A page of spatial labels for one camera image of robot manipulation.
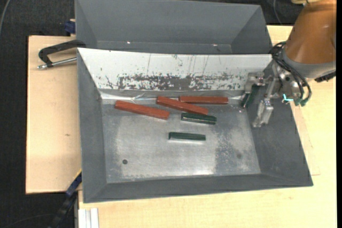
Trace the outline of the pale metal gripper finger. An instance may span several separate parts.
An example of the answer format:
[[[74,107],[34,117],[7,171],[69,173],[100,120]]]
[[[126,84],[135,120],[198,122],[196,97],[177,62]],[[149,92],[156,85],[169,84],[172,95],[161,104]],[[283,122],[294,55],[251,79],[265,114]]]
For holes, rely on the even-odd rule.
[[[261,100],[258,104],[256,117],[252,122],[253,127],[259,128],[269,123],[274,107],[269,99]]]
[[[245,99],[252,100],[259,92],[261,87],[268,83],[268,78],[263,72],[248,73],[247,81],[244,85]]]

